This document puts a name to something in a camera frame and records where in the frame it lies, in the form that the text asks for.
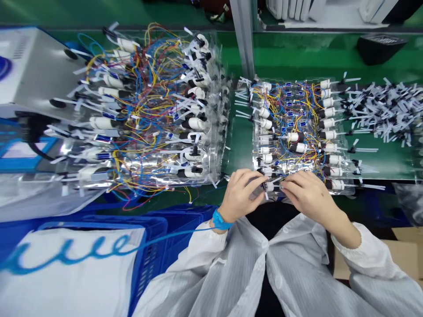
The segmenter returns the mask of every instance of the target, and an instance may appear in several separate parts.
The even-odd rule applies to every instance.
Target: blue wrist strap
[[[219,230],[227,230],[233,225],[223,220],[222,216],[217,211],[217,208],[213,213],[213,223],[215,224],[216,229],[219,229]]]

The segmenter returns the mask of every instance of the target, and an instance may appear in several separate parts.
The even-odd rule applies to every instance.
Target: finger
[[[289,198],[289,200],[292,202],[292,204],[294,205],[294,207],[298,211],[300,211],[300,201],[298,200],[298,198],[295,197],[295,195],[293,193],[291,193],[287,189],[282,189],[282,192]]]
[[[304,188],[301,188],[296,183],[293,183],[291,181],[283,181],[281,182],[281,186],[287,190],[289,190],[291,193],[293,193],[296,197],[300,198],[303,195]]]
[[[237,170],[235,172],[235,174],[234,174],[234,184],[236,182],[238,182],[238,180],[242,177],[242,175],[244,175],[247,172],[251,172],[251,170],[250,169],[240,169],[240,170]]]
[[[251,202],[251,212],[257,209],[257,207],[260,205],[260,203],[263,201],[263,199],[266,197],[265,192],[260,193],[256,199],[254,199]]]
[[[305,188],[310,181],[303,174],[305,174],[304,171],[302,171],[302,173],[298,172],[291,174],[285,179],[285,181],[294,182],[302,188]]]
[[[235,181],[234,181],[234,175],[235,175],[235,172],[232,172],[232,174],[230,175],[230,178],[229,178],[229,182],[228,182],[228,186],[227,187],[229,187],[231,184],[233,184]]]
[[[249,171],[246,172],[244,175],[241,176],[239,181],[237,182],[237,186],[240,186],[242,189],[244,189],[245,185],[248,183],[250,179],[253,177],[262,177],[263,174],[258,171]]]
[[[262,183],[267,181],[269,178],[267,176],[262,176],[252,180],[246,187],[245,187],[245,194],[250,195],[252,192],[259,187]]]

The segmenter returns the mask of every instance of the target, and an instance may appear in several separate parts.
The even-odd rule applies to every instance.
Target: coat sleeve
[[[332,240],[349,266],[351,288],[383,316],[423,316],[423,292],[420,286],[392,260],[386,244],[364,225],[353,223],[360,231],[357,249]]]
[[[208,221],[200,224],[199,229],[210,229]],[[213,260],[225,249],[226,237],[227,232],[222,235],[212,230],[194,232],[175,263],[150,281],[133,317],[170,316],[175,311],[184,316],[184,310],[193,306]]]

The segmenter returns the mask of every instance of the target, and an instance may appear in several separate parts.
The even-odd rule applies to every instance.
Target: left hand
[[[248,181],[255,177],[257,178],[247,185]],[[268,177],[263,176],[260,172],[251,171],[249,169],[237,170],[232,173],[222,205],[218,209],[223,220],[228,223],[233,223],[238,218],[253,212],[258,205],[260,205],[265,194],[262,192],[254,200],[251,200],[249,197],[252,192],[267,179]]]

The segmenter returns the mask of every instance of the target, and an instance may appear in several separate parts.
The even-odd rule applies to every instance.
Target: white machine
[[[0,59],[1,118],[30,111],[72,119],[72,105],[54,106],[50,99],[66,98],[76,86],[73,72],[84,67],[84,59],[35,27],[0,29]]]

